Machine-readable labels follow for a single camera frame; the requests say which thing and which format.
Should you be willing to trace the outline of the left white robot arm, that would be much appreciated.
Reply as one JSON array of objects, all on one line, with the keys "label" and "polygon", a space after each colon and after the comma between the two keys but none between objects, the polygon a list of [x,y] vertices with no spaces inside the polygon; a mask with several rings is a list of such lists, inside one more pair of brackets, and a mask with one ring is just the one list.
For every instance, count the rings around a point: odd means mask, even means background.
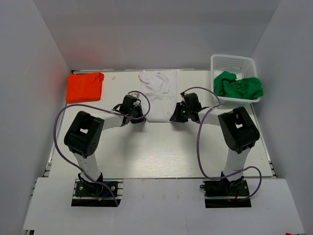
[{"label": "left white robot arm", "polygon": [[95,115],[85,111],[77,113],[65,135],[64,144],[75,156],[81,170],[79,179],[82,183],[87,183],[86,188],[92,195],[99,195],[103,191],[103,174],[95,157],[101,133],[128,123],[145,121],[141,100],[138,96],[130,94],[111,111]]}]

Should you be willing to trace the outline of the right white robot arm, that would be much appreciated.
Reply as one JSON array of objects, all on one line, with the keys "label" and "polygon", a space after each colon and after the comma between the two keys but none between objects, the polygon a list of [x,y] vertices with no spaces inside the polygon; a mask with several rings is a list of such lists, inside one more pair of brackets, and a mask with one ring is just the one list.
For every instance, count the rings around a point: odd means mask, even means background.
[{"label": "right white robot arm", "polygon": [[217,106],[204,111],[196,93],[181,93],[182,101],[176,104],[170,122],[186,123],[189,120],[199,124],[196,140],[198,164],[202,173],[200,160],[200,136],[205,124],[221,128],[224,141],[228,147],[228,155],[221,176],[210,180],[220,180],[221,190],[226,195],[233,195],[243,181],[243,171],[247,156],[260,138],[259,130],[252,121],[245,107],[237,107],[221,113]]}]

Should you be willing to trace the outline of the white t shirt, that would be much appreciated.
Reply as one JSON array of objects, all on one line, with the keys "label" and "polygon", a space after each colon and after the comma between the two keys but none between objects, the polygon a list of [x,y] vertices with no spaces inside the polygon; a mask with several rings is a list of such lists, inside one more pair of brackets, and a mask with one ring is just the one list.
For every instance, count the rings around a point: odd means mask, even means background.
[{"label": "white t shirt", "polygon": [[169,122],[177,103],[176,70],[144,70],[139,75],[141,92],[146,95],[141,106],[148,122]]}]

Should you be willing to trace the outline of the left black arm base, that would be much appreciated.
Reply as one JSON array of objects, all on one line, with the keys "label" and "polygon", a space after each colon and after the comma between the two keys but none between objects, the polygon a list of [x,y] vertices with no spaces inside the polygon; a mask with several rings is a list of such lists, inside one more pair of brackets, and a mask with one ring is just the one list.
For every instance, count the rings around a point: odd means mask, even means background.
[{"label": "left black arm base", "polygon": [[79,179],[75,180],[73,196],[71,200],[72,207],[118,207],[123,194],[123,180],[106,179],[105,183],[113,192],[117,204],[109,190],[100,186],[93,189],[83,184]]}]

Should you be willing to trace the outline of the folded orange t shirt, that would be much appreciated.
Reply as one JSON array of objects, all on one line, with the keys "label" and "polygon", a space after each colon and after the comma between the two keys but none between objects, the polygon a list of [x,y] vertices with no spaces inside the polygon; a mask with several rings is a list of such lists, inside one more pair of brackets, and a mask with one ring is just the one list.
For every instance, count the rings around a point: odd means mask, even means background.
[{"label": "folded orange t shirt", "polygon": [[99,101],[105,75],[100,72],[70,74],[67,78],[66,102]]}]

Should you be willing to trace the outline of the green t shirt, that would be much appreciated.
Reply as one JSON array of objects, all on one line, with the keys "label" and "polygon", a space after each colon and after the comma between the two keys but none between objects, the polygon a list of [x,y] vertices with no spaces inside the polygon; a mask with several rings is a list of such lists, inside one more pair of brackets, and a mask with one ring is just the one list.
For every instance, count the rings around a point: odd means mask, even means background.
[{"label": "green t shirt", "polygon": [[213,80],[217,96],[255,100],[264,95],[262,83],[257,77],[237,79],[236,74],[223,71]]}]

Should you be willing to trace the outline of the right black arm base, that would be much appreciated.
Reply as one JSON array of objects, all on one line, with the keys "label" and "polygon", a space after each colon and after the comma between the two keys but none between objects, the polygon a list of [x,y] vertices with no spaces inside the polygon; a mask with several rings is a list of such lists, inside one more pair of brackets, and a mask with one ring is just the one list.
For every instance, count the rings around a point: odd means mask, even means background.
[{"label": "right black arm base", "polygon": [[245,199],[250,196],[246,180],[231,188],[222,181],[203,181],[200,189],[207,209],[251,208],[250,198]]}]

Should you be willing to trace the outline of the white plastic basket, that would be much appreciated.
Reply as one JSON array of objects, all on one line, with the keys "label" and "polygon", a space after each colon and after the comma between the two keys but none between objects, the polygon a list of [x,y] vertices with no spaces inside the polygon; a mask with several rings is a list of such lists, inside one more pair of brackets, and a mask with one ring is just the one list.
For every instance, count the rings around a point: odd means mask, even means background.
[{"label": "white plastic basket", "polygon": [[245,106],[260,101],[263,88],[253,59],[214,54],[210,65],[211,91],[216,102]]}]

